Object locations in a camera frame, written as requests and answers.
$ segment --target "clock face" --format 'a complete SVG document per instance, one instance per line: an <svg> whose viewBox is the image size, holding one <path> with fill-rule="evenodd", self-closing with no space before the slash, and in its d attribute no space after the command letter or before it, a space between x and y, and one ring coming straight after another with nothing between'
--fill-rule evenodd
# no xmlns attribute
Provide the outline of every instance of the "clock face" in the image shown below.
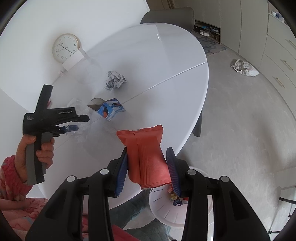
<svg viewBox="0 0 296 241"><path fill-rule="evenodd" d="M56 61L63 63L78 50L78 45L75 35L63 34L54 42L52 54Z"/></svg>

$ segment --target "plastic bag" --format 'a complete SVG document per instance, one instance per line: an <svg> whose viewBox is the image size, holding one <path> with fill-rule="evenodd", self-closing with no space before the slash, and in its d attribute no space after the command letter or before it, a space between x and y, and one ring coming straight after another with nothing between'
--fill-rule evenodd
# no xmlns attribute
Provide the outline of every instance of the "plastic bag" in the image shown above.
<svg viewBox="0 0 296 241"><path fill-rule="evenodd" d="M83 103L80 99L73 98L67 107L75 107L76 113L82 115L90 116L90 112L92 111L90 108L87 107L85 103ZM86 140L86 136L90 131L91 128L91 121L89 122L69 122L68 125L77 125L77 131L67 132L67 134L76 140L79 143L84 143Z"/></svg>
<svg viewBox="0 0 296 241"><path fill-rule="evenodd" d="M259 74L259 72L250 63L241 59L238 59L235 64L232 65L232 68L234 68L236 72L246 76L254 77Z"/></svg>

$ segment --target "tissue box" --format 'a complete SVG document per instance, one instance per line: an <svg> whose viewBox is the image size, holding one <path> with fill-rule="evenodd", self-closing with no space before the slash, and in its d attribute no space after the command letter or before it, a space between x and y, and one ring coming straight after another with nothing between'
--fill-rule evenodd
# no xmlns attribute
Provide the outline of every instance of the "tissue box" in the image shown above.
<svg viewBox="0 0 296 241"><path fill-rule="evenodd" d="M107 121L110 121L117 112L125 111L116 98L107 101L101 98L93 98L87 106L98 112Z"/></svg>

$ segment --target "red snack bag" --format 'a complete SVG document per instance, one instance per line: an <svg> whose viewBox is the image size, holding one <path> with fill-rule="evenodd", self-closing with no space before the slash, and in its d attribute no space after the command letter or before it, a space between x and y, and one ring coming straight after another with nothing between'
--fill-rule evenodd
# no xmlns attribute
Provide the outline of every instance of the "red snack bag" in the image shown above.
<svg viewBox="0 0 296 241"><path fill-rule="evenodd" d="M170 173L159 146L163 135L161 125L136 131L117 131L127 147L128 176L141 189L171 183Z"/></svg>

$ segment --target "fabric bag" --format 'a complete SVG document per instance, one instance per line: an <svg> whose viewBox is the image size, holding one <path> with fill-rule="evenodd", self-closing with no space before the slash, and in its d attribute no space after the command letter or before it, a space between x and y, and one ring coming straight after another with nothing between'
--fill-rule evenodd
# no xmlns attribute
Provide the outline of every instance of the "fabric bag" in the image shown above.
<svg viewBox="0 0 296 241"><path fill-rule="evenodd" d="M259 72L248 62L243 61L241 59L238 59L234 65L232 65L232 68L239 72L242 75L246 76L256 76L259 74Z"/></svg>

